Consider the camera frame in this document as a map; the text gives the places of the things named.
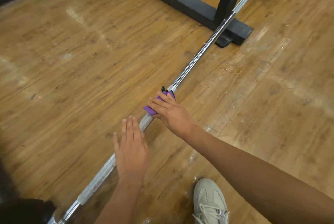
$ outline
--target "gray sneaker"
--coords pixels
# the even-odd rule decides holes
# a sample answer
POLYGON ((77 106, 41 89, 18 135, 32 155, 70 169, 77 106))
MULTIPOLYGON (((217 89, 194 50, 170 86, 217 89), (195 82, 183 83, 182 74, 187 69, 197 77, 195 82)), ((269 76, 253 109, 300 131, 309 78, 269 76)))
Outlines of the gray sneaker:
POLYGON ((194 190, 195 224, 228 224, 228 208, 214 181, 203 178, 194 190))

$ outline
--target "purple towel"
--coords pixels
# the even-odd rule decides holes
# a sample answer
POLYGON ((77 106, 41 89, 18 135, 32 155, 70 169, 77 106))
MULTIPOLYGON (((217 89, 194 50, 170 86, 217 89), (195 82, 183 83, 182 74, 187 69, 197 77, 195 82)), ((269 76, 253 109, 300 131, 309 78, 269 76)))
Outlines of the purple towel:
MULTIPOLYGON (((167 92, 167 91, 163 91, 163 93, 164 93, 165 95, 167 95, 167 94, 171 94, 171 95, 173 96, 174 100, 175 100, 175 95, 174 95, 173 91, 168 91, 168 92, 167 92)), ((157 114, 157 112, 156 112, 155 110, 151 109, 151 108, 148 107, 148 106, 145 106, 145 107, 144 107, 144 110, 146 110, 147 113, 150 114, 151 116, 157 114)))

